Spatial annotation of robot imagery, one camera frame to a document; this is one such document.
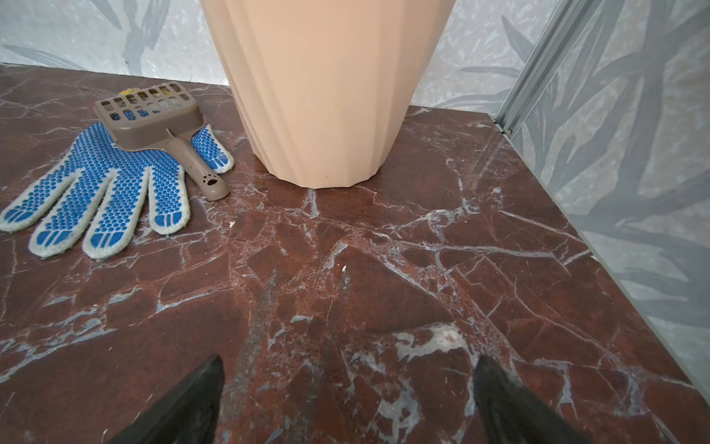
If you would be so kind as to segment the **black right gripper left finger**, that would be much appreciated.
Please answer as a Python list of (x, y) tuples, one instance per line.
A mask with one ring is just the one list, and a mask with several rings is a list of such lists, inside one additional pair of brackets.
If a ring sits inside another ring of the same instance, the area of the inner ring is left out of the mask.
[(224, 384), (223, 360), (213, 354), (110, 441), (212, 443)]

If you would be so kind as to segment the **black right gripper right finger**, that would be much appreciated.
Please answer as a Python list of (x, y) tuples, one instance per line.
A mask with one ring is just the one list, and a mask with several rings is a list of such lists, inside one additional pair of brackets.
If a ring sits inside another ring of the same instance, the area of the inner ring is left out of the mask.
[(510, 379), (492, 357), (479, 358), (473, 374), (476, 405), (490, 443), (589, 443), (528, 388)]

